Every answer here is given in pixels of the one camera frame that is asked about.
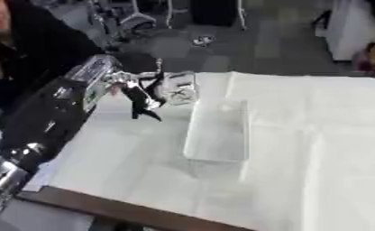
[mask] white paper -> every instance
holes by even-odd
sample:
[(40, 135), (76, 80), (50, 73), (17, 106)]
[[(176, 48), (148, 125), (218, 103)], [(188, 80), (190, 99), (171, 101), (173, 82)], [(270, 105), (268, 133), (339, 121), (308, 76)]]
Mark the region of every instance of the white paper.
[(51, 185), (262, 231), (375, 231), (375, 79), (198, 75), (202, 98), (247, 100), (250, 154), (235, 181), (183, 156), (189, 115), (130, 118), (106, 97)]

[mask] small white item on floor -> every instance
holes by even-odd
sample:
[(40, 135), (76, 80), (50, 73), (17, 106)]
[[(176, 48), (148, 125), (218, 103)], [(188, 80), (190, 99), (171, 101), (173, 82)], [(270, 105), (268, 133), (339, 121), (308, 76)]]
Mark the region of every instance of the small white item on floor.
[(204, 36), (199, 36), (197, 39), (193, 40), (193, 44), (195, 46), (199, 47), (206, 47), (213, 43), (215, 41), (214, 36), (209, 36), (209, 35), (204, 35)]

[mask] black object on floor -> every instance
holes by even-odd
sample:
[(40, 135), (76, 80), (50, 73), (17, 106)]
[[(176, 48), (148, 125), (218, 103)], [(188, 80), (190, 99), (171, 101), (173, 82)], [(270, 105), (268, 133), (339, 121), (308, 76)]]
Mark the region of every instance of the black object on floor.
[(195, 24), (232, 26), (237, 18), (237, 0), (190, 0)]

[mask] desk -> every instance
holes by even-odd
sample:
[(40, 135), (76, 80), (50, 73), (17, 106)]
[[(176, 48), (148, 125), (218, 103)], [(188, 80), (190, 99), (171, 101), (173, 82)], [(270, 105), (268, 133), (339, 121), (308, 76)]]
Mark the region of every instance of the desk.
[(375, 230), (375, 79), (198, 80), (202, 98), (249, 102), (250, 159), (238, 180), (189, 174), (179, 150), (188, 106), (162, 108), (163, 123), (132, 121), (127, 101), (108, 97), (50, 186), (21, 197), (168, 230)]

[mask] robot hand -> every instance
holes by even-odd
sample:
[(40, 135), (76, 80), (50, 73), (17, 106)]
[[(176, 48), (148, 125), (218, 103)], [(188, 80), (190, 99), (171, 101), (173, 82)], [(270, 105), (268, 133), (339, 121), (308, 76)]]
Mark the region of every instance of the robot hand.
[[(157, 71), (136, 75), (124, 72), (116, 58), (98, 55), (22, 102), (5, 120), (0, 140), (0, 213), (40, 165), (59, 154), (113, 86), (132, 100), (133, 118), (145, 114), (160, 120), (151, 110), (167, 100), (173, 105), (196, 100), (193, 82), (170, 84), (164, 78), (160, 60), (157, 66)], [(145, 80), (153, 82), (145, 88)], [(168, 91), (160, 90), (163, 85)], [(168, 92), (169, 98), (165, 99), (163, 92)]]

